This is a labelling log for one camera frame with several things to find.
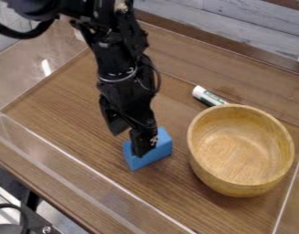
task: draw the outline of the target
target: wooden bowl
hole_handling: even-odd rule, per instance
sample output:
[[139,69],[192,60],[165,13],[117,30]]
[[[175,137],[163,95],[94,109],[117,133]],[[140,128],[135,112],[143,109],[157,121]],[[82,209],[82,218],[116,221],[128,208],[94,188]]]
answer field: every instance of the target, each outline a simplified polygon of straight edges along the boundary
[[265,112],[243,105],[203,111],[188,130],[192,171],[217,192],[252,197],[268,191],[287,174],[292,138]]

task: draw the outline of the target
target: blue block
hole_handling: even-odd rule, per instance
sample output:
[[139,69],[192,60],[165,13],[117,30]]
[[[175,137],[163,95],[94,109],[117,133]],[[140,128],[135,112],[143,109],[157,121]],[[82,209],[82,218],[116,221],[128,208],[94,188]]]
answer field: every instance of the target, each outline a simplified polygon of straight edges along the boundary
[[156,162],[172,154],[172,138],[164,128],[157,129],[159,141],[156,147],[148,151],[141,158],[132,155],[131,141],[122,143],[124,160],[132,171],[140,169],[145,165]]

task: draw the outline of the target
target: bowl rim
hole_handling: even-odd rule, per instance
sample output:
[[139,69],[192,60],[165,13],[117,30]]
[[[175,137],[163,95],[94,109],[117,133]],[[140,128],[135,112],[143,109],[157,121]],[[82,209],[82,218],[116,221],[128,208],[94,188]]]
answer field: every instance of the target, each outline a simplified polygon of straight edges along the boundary
[[196,152],[193,151],[193,147],[192,147],[192,128],[196,124],[196,122],[199,121],[199,119],[205,116],[209,112],[213,112],[217,109],[223,109],[223,108],[239,108],[243,110],[251,110],[253,112],[257,112],[260,115],[263,115],[265,118],[268,118],[273,124],[276,125],[276,127],[279,128],[279,130],[284,133],[284,136],[287,138],[287,142],[288,142],[288,146],[289,146],[289,151],[291,151],[291,157],[289,160],[287,161],[287,164],[284,164],[284,167],[280,168],[280,170],[267,179],[256,181],[253,183],[235,183],[232,181],[225,180],[221,177],[217,177],[216,175],[213,175],[209,171],[208,168],[205,168],[204,166],[200,166],[203,170],[207,171],[207,173],[209,173],[215,178],[217,178],[220,181],[231,184],[231,185],[236,185],[236,186],[263,186],[265,184],[273,183],[275,181],[277,181],[288,172],[291,166],[292,166],[292,161],[294,161],[294,143],[292,143],[292,138],[291,135],[285,129],[285,127],[283,126],[283,124],[280,123],[280,121],[267,112],[259,110],[257,108],[249,107],[247,105],[240,105],[240,104],[224,104],[224,105],[219,105],[219,106],[213,106],[205,110],[203,110],[192,119],[189,128],[188,128],[188,132],[187,132],[187,142],[188,142],[188,148],[191,151],[191,156],[193,158],[193,160],[196,161],[195,155]]

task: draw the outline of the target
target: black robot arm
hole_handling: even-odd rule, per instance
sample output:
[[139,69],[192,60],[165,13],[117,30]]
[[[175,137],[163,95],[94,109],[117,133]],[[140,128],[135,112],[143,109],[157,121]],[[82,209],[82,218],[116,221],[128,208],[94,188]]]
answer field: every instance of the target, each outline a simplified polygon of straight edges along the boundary
[[[97,62],[100,109],[113,134],[132,128],[132,152],[141,157],[157,141],[157,127],[149,108],[160,88],[160,75],[149,57],[147,33],[133,12],[132,0],[4,0],[8,7],[28,19],[41,21],[32,35],[46,30],[60,14],[70,16],[72,26],[81,32]],[[30,34],[6,31],[10,37]]]

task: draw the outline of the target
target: white wall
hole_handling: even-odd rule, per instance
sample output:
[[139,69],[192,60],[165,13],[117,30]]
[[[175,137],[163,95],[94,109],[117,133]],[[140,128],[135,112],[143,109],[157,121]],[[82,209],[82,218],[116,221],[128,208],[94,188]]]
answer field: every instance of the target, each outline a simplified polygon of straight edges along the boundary
[[[6,8],[6,4],[0,1],[0,22],[8,27],[18,30],[30,30],[29,21],[22,19],[10,9]],[[0,51],[8,48],[17,40],[0,36]]]
[[299,57],[295,10],[260,0],[135,0],[135,7],[281,57]]

